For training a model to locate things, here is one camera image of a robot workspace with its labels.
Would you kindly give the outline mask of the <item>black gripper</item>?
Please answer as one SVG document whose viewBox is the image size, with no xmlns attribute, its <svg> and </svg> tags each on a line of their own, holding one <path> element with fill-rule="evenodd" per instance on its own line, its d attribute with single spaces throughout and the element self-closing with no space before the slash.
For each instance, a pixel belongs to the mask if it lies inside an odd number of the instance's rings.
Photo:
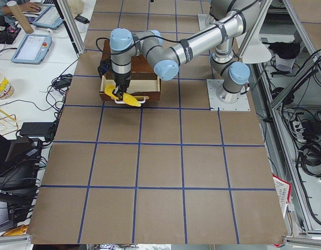
<svg viewBox="0 0 321 250">
<path fill-rule="evenodd" d="M 127 89 L 131 81 L 131 72 L 127 73 L 116 73 L 113 72 L 113 80 L 116 83 L 116 88 L 112 91 L 112 94 L 119 98 L 119 100 L 124 100 L 124 94 L 127 92 Z"/>
</svg>

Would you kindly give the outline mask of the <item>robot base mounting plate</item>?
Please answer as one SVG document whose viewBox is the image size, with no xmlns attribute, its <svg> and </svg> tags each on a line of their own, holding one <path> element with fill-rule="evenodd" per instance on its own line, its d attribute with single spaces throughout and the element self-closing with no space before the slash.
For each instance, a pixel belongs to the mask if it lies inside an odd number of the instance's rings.
<svg viewBox="0 0 321 250">
<path fill-rule="evenodd" d="M 211 111 L 250 111 L 244 85 L 239 93 L 228 93 L 221 79 L 207 79 L 207 91 Z"/>
</svg>

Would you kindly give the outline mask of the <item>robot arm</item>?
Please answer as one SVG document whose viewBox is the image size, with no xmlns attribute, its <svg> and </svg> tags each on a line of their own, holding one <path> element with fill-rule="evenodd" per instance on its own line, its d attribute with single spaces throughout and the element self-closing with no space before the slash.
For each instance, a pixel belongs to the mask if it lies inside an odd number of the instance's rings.
<svg viewBox="0 0 321 250">
<path fill-rule="evenodd" d="M 209 59 L 213 70 L 223 78 L 221 92 L 226 97 L 240 96 L 250 76 L 248 66 L 234 59 L 233 41 L 252 30 L 257 22 L 261 1 L 211 1 L 209 15 L 213 22 L 205 29 L 182 39 L 174 46 L 163 48 L 156 30 L 132 33 L 117 28 L 110 33 L 112 72 L 115 85 L 105 88 L 113 99 L 128 103 L 131 79 L 131 58 L 142 55 L 161 80 L 169 81 L 179 72 L 180 65 L 213 49 Z"/>
</svg>

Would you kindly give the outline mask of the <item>person hand on mouse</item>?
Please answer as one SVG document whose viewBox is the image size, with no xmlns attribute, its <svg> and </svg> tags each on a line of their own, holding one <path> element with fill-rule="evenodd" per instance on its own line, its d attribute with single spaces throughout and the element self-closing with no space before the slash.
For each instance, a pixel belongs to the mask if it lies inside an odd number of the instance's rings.
<svg viewBox="0 0 321 250">
<path fill-rule="evenodd" d="M 32 2 L 26 2 L 24 4 L 19 5 L 19 7 L 23 12 L 38 13 L 41 11 L 41 7 Z"/>
</svg>

